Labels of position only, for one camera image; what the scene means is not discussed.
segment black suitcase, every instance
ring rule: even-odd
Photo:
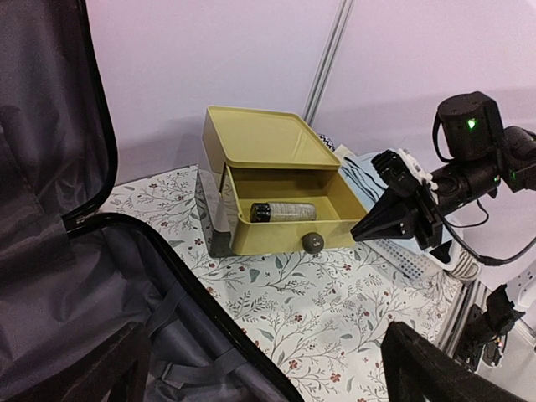
[[[154,229],[95,214],[117,150],[84,1],[2,0],[0,31],[0,399],[60,398],[35,390],[134,322],[144,400],[302,400]]]

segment green light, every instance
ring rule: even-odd
[[[467,121],[467,126],[469,127],[469,130],[472,130],[477,125],[477,119],[469,119]]]

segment black bottle cap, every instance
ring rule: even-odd
[[[255,203],[251,205],[250,222],[270,222],[270,205],[268,203]]]

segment leaf pattern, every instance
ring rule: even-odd
[[[114,188],[102,210],[148,222],[309,402],[388,401],[381,342],[405,321],[434,340],[460,283],[401,275],[366,245],[212,259],[195,166]]]

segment white device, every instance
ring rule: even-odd
[[[456,242],[449,251],[451,261],[448,264],[437,260],[427,252],[414,254],[390,240],[369,240],[364,243],[411,279],[424,279],[441,271],[449,271],[460,281],[474,281],[482,269],[480,264]]]
[[[536,302],[536,260],[507,282],[506,294],[517,312],[526,312]]]

